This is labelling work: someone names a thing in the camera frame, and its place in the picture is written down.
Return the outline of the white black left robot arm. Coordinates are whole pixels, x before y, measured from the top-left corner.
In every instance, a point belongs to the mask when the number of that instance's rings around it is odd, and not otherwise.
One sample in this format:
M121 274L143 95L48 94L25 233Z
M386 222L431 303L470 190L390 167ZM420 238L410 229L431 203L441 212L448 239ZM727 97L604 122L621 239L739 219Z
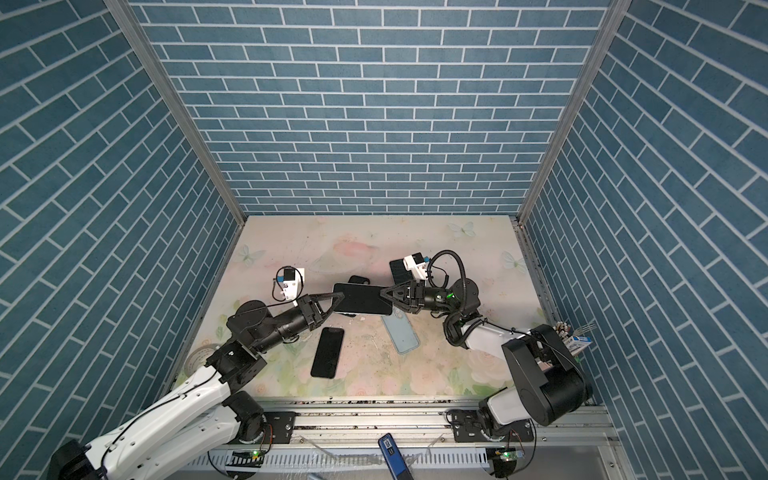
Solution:
M278 315L262 301L244 303L227 320L230 338L181 386L112 431L59 447L48 478L164 479L231 441L270 441L264 410L245 386L266 367L269 349L320 327L343 298L305 294Z

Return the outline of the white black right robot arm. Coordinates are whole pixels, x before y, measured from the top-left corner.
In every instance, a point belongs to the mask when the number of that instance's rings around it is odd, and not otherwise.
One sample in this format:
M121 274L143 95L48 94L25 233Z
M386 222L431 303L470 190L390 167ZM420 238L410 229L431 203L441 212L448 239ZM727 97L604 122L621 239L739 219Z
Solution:
M383 289L381 297L406 313L439 314L450 345L506 362L514 386L482 400L475 415L480 430L491 439L511 433L519 421L548 426L592 395L586 375L553 327L542 324L520 331L492 323L479 312L479 288L472 280L458 280L449 288L411 280Z

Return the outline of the blue phone black screen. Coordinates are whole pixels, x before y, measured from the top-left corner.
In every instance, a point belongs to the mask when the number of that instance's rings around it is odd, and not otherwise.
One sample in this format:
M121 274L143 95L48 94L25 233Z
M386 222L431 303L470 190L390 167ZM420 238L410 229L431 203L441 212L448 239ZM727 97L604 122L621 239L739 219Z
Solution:
M411 271L406 268L403 258L390 261L389 267L393 277L394 285L410 282L414 279Z

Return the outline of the white phone black screen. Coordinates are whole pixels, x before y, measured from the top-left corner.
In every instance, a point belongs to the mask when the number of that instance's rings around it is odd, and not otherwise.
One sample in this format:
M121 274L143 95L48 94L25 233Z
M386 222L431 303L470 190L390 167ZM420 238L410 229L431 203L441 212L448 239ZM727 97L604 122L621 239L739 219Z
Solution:
M391 315L392 303L381 296L382 290L381 286L336 283L333 292L343 293L344 298L335 308L335 312L347 315Z

